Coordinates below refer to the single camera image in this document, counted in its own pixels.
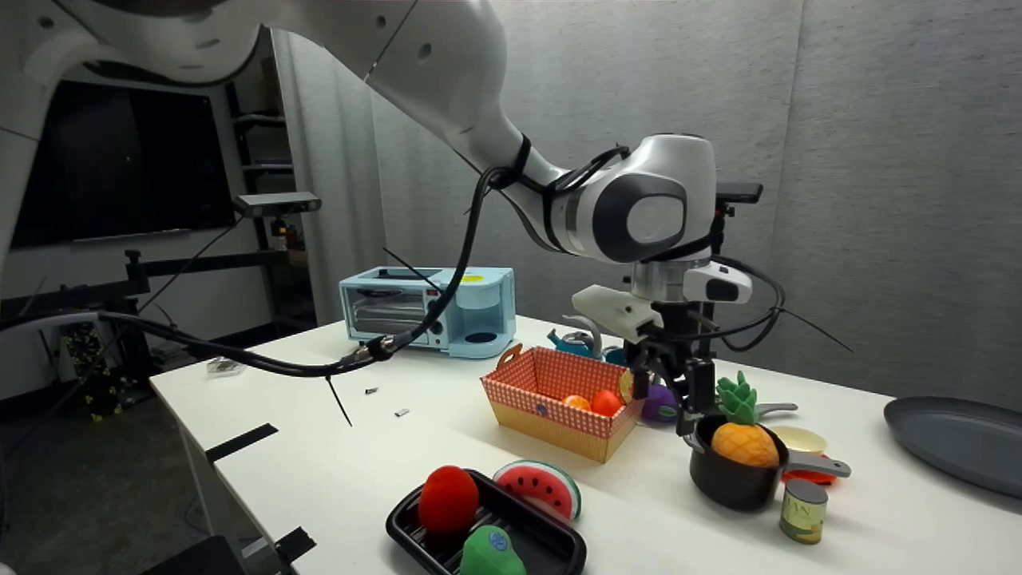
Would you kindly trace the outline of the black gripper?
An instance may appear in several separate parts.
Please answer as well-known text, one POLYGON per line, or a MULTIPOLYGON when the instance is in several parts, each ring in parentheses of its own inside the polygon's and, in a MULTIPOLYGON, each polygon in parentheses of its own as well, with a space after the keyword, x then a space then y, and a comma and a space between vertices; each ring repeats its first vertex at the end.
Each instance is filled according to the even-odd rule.
POLYGON ((641 401, 675 383, 689 401, 687 422, 701 426, 715 414, 712 369, 712 308, 710 305, 658 305, 658 325, 639 343, 637 389, 641 401))

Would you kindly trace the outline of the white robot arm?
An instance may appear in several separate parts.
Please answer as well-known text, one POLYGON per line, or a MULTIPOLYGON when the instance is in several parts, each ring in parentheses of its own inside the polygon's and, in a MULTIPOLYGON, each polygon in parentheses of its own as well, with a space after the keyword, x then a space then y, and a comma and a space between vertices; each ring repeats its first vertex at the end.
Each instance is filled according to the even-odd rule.
POLYGON ((442 137, 544 249, 627 261, 627 290, 571 296, 601 331, 641 345, 665 308, 719 295, 712 143, 653 134, 582 169, 554 168, 501 109, 505 28, 488 0, 0 0, 0 254, 72 66, 115 61, 209 88, 240 74, 264 28, 321 45, 442 137))

